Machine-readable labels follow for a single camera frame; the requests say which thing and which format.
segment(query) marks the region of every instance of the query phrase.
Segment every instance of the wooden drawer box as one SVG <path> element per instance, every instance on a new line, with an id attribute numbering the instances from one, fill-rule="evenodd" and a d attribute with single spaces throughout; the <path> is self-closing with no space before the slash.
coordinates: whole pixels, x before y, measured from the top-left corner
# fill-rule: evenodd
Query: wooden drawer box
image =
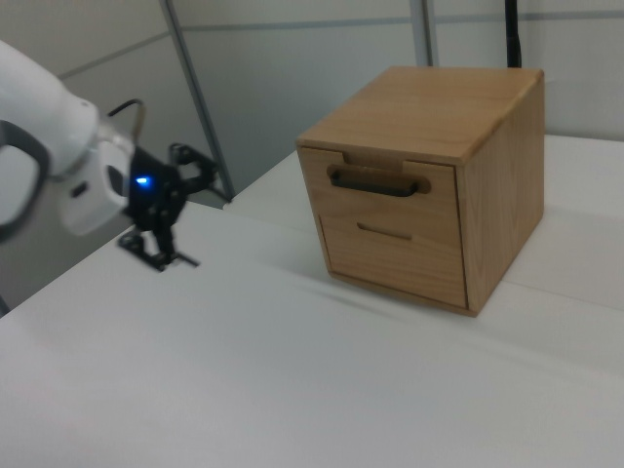
<path id="1" fill-rule="evenodd" d="M 332 276 L 476 316 L 542 217 L 543 73 L 392 67 L 297 152 Z"/>

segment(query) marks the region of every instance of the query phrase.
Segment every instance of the drawer pull slot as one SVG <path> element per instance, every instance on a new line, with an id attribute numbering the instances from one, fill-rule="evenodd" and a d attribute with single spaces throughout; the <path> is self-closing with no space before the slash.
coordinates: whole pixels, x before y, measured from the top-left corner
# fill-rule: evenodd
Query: drawer pull slot
<path id="1" fill-rule="evenodd" d="M 411 240 L 411 234 L 405 234 L 403 232 L 397 232 L 391 229 L 384 229 L 383 227 L 373 227 L 362 222 L 358 222 L 358 227 L 363 231 L 375 232 L 377 234 L 383 234 L 384 236 L 397 237 L 406 241 Z"/>
<path id="2" fill-rule="evenodd" d="M 362 190 L 391 197 L 409 197 L 418 191 L 418 183 L 413 179 L 376 172 L 340 169 L 330 172 L 330 180 L 334 187 Z"/>

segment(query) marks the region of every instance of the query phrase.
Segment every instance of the black drawer handle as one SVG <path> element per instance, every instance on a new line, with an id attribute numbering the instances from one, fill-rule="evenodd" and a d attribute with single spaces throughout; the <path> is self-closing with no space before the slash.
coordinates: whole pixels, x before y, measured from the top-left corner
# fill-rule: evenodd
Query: black drawer handle
<path id="1" fill-rule="evenodd" d="M 330 181 L 334 187 L 362 190 L 391 197 L 409 197 L 418 191 L 416 180 L 374 172 L 336 170 L 331 172 Z"/>

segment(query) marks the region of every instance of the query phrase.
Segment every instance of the metal pole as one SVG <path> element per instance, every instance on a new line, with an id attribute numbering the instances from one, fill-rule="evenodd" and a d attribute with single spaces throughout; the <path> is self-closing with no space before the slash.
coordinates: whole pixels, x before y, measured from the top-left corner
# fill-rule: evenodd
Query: metal pole
<path id="1" fill-rule="evenodd" d="M 195 109 L 197 110 L 199 120 L 202 124 L 202 129 L 204 130 L 204 136 L 206 137 L 208 146 L 213 153 L 213 158 L 219 165 L 219 175 L 221 182 L 223 183 L 223 191 L 229 198 L 233 198 L 234 186 L 232 185 L 232 180 L 229 172 L 227 171 L 225 158 L 223 158 L 223 152 L 221 151 L 221 146 L 216 137 L 215 126 L 213 125 L 210 112 L 206 106 L 206 100 L 202 94 L 202 89 L 199 85 L 197 75 L 195 74 L 195 69 L 193 68 L 193 63 L 188 53 L 186 42 L 184 42 L 184 36 L 177 20 L 176 9 L 174 8 L 174 5 L 172 5 L 171 0 L 160 0 L 160 4 L 163 9 L 163 14 L 165 15 L 165 20 L 167 21 L 167 27 L 172 35 L 172 39 L 174 40 L 175 51 L 177 52 L 179 62 L 182 66 L 182 71 L 184 72 L 184 77 L 186 78 L 186 84 L 188 85 L 188 89 L 193 98 L 193 103 L 195 104 Z"/>

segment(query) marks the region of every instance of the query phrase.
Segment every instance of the wooden side panel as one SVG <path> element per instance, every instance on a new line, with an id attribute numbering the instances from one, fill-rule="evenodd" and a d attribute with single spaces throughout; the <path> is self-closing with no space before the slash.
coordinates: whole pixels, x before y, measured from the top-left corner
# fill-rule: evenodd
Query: wooden side panel
<path id="1" fill-rule="evenodd" d="M 543 77 L 456 169 L 468 306 L 478 312 L 544 212 Z"/>
<path id="2" fill-rule="evenodd" d="M 299 148 L 308 194 L 331 272 L 466 307 L 454 169 L 406 161 L 401 172 L 342 162 L 342 154 Z M 394 197 L 335 187 L 328 168 L 418 180 Z"/>

